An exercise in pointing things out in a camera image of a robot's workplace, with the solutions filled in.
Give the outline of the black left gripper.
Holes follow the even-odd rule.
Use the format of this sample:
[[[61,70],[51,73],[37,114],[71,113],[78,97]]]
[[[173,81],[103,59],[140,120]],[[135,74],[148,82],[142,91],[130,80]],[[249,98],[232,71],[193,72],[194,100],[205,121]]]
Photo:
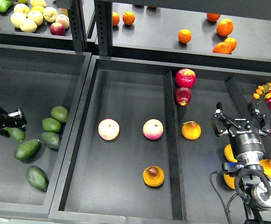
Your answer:
[[[8,131],[4,130],[5,124],[7,127],[25,129],[27,120],[21,108],[18,108],[12,113],[7,113],[0,108],[0,137],[9,138]]]

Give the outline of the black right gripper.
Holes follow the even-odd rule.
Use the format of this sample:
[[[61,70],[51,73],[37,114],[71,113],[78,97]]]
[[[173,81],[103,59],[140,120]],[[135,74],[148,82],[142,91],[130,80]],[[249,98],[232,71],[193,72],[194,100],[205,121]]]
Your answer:
[[[267,116],[261,114],[252,102],[247,104],[247,109],[250,118],[238,124],[224,113],[221,102],[218,102],[210,119],[216,137],[229,135],[233,156],[237,161],[243,161],[246,157],[252,160],[263,157],[265,149],[260,135],[271,133]]]

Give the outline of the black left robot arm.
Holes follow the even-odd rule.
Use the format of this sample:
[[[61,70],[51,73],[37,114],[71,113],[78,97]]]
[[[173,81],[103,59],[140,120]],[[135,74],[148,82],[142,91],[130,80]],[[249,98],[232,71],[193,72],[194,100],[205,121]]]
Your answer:
[[[7,112],[0,105],[0,137],[13,138],[17,142],[25,139],[26,117],[22,109]]]

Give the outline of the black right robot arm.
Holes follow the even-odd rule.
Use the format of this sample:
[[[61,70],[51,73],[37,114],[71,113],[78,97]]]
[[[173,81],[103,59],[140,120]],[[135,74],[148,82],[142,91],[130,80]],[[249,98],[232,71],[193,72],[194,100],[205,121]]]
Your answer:
[[[232,119],[222,109],[221,102],[211,117],[217,137],[227,135],[236,162],[222,164],[221,174],[234,178],[236,193],[243,201],[246,224],[265,224],[261,212],[271,210],[271,180],[264,173],[260,160],[265,154],[261,136],[271,133],[266,115],[247,104],[248,117]]]

